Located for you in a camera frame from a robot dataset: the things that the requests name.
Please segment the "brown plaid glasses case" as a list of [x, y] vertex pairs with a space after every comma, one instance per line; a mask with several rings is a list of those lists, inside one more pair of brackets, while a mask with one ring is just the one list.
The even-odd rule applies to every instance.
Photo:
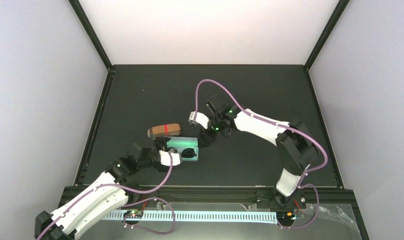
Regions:
[[179, 136], [182, 133], [181, 125], [178, 123], [168, 123], [153, 126], [148, 129], [147, 135], [151, 139], [164, 136]]

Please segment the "blue-grey glasses case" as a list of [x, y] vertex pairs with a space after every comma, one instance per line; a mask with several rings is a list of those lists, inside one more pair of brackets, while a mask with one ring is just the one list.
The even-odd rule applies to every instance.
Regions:
[[196, 162], [199, 157], [199, 147], [198, 147], [198, 138], [196, 137], [180, 137], [180, 136], [169, 136], [169, 141], [167, 142], [167, 146], [169, 148], [176, 149], [179, 153], [183, 149], [193, 148], [196, 151], [197, 157], [191, 160], [183, 159], [184, 162]]

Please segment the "black sunglasses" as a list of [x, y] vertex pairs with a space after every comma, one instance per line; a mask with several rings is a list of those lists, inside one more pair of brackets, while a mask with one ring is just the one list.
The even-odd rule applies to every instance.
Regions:
[[186, 148], [180, 152], [180, 155], [183, 159], [193, 160], [197, 157], [196, 151], [193, 148]]

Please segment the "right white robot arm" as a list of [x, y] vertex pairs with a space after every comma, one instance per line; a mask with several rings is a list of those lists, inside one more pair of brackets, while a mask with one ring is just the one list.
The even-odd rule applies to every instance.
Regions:
[[209, 100], [206, 106], [211, 116], [193, 111], [188, 120], [193, 125], [201, 125], [199, 138], [205, 145], [213, 143], [218, 133], [227, 132], [224, 136], [228, 138], [230, 132], [236, 130], [253, 134], [277, 147], [283, 170], [276, 184], [274, 201], [283, 210], [292, 206], [295, 202], [293, 193], [318, 155], [306, 126], [301, 121], [276, 121], [237, 105], [216, 106]]

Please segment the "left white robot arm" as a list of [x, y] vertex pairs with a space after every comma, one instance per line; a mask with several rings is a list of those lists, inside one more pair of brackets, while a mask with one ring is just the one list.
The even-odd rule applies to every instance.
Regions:
[[[182, 163], [181, 153], [168, 147], [168, 138], [159, 137], [154, 146], [140, 149], [138, 157], [118, 158], [99, 177], [72, 200], [58, 209], [42, 211], [35, 218], [37, 240], [78, 240], [111, 211], [127, 203], [139, 204], [139, 196], [151, 194], [168, 180], [174, 166]], [[161, 183], [149, 190], [132, 184], [133, 174], [146, 168], [165, 172]]]

